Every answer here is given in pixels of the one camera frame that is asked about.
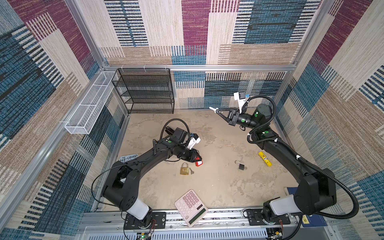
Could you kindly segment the red padlock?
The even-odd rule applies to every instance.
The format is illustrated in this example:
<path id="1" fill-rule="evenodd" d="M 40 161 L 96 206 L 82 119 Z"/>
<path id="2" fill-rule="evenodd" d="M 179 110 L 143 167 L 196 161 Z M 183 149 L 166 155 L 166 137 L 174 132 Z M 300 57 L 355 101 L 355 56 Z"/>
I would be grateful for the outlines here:
<path id="1" fill-rule="evenodd" d="M 196 165 L 196 167 L 199 167 L 199 166 L 201 166 L 203 164 L 203 160 L 202 160 L 202 158 L 201 157 L 196 157 L 195 158 L 195 165 Z"/>

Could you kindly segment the brass padlock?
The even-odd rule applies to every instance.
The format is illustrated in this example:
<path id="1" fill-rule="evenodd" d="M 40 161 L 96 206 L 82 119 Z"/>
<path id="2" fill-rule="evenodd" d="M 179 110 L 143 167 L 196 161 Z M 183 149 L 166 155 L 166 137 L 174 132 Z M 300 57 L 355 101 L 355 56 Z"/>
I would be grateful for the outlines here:
<path id="1" fill-rule="evenodd" d="M 187 163 L 183 163 L 181 166 L 180 174 L 183 176 L 187 176 L 190 174 L 190 168 Z"/>

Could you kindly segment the small black padlock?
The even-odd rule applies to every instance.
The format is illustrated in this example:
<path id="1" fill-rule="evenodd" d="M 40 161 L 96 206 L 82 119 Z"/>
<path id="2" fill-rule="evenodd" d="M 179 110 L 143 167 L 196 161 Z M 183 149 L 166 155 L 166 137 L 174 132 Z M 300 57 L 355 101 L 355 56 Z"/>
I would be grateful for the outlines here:
<path id="1" fill-rule="evenodd" d="M 240 170 L 244 171 L 247 169 L 247 167 L 244 164 L 242 164 L 240 161 L 235 161 L 235 164 L 239 166 Z"/>

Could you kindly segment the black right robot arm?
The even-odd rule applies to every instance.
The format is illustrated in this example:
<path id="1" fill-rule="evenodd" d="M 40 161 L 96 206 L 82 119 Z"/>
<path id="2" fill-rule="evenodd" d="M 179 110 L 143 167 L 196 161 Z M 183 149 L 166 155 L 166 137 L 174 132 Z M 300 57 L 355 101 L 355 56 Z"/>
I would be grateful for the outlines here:
<path id="1" fill-rule="evenodd" d="M 248 143 L 257 145 L 261 150 L 271 154 L 298 183 L 294 194 L 264 203 L 262 216 L 266 224 L 272 224 L 277 217 L 286 214 L 320 215 L 339 220 L 350 219 L 357 215 L 359 202 L 354 193 L 339 181 L 331 170 L 321 169 L 307 161 L 270 128 L 270 122 L 277 112 L 277 105 L 270 97 L 261 96 L 268 100 L 269 104 L 259 104 L 250 115 L 246 112 L 248 104 L 257 99 L 257 96 L 248 97 L 244 93 L 235 93 L 234 96 L 238 101 L 238 108 L 214 108 L 214 112 L 231 126 L 239 125 L 243 131 L 249 128 Z M 353 208 L 347 214 L 333 215 L 324 212 L 337 203 L 337 186 L 352 200 Z"/>

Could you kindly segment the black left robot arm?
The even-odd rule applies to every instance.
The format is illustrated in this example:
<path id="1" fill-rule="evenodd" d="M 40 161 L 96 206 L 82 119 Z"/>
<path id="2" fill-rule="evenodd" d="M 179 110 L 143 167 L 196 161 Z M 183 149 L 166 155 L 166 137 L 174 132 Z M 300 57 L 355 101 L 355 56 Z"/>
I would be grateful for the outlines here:
<path id="1" fill-rule="evenodd" d="M 133 217 L 139 226 L 147 227 L 153 223 L 153 210 L 139 199 L 139 187 L 142 177 L 161 162 L 175 156 L 188 163 L 200 162 L 202 157 L 194 146 L 201 141 L 200 136 L 191 133 L 187 123 L 181 119 L 171 119 L 162 128 L 159 140 L 153 139 L 153 146 L 136 159 L 121 162 L 102 172 L 108 173 L 102 187 L 101 196 Z"/>

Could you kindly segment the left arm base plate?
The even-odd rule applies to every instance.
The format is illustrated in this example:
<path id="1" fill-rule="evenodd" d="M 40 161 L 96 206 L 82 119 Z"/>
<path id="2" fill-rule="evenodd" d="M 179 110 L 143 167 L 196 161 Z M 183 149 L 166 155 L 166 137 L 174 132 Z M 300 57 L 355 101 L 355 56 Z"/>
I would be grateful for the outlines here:
<path id="1" fill-rule="evenodd" d="M 152 218 L 147 220 L 138 220 L 134 216 L 127 213 L 125 216 L 124 230 L 149 230 L 153 225 L 155 229 L 165 229 L 167 214 L 166 212 L 154 212 Z"/>

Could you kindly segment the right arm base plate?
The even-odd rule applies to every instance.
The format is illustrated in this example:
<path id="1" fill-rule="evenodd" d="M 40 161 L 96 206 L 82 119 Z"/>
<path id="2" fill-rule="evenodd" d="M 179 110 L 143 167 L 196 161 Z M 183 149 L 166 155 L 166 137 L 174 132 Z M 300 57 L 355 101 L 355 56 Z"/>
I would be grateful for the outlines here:
<path id="1" fill-rule="evenodd" d="M 250 226 L 266 226 L 266 225 L 289 225 L 291 223 L 288 215 L 273 216 L 270 220 L 265 220 L 262 209 L 245 209 L 243 216 L 249 221 Z"/>

